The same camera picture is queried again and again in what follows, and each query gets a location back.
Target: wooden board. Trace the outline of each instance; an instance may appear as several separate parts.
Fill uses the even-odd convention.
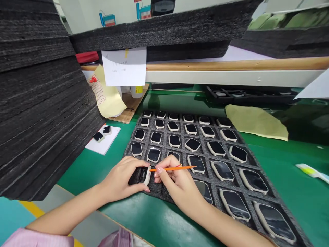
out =
[[[234,71],[234,70],[324,70],[329,57],[286,58],[269,60],[159,63],[147,64],[146,71]],[[96,65],[81,66],[82,70],[95,70]]]
[[[145,83],[145,86],[143,86],[143,96],[138,99],[133,98],[131,93],[122,94],[122,100],[126,104],[127,109],[125,109],[119,116],[110,117],[108,119],[125,124],[130,123],[149,86],[149,83]]]

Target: orange tool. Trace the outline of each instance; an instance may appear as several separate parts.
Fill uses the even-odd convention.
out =
[[[183,169],[191,169],[196,166],[180,166],[180,167],[171,167],[171,168],[165,168],[164,170],[183,170]],[[150,172],[156,172],[156,169],[151,169]]]

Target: blue floor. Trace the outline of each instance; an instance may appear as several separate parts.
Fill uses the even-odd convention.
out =
[[[26,227],[35,217],[18,201],[0,197],[0,246],[20,227]]]

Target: yellow paper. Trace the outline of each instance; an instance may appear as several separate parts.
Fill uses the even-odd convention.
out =
[[[93,77],[97,79],[96,82],[90,82]],[[97,67],[94,74],[87,82],[95,93],[97,106],[103,117],[109,118],[115,116],[127,108],[117,88],[106,86],[104,68],[102,65]]]
[[[287,128],[261,108],[227,105],[225,111],[240,132],[288,141]]]
[[[143,87],[142,86],[136,86],[136,94],[142,93],[143,92]]]

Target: person's left hand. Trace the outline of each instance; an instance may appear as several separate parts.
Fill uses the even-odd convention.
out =
[[[151,192],[149,187],[142,183],[128,185],[128,181],[137,167],[149,167],[150,164],[143,160],[126,156],[109,172],[99,184],[105,203],[114,202],[131,196],[139,191]]]

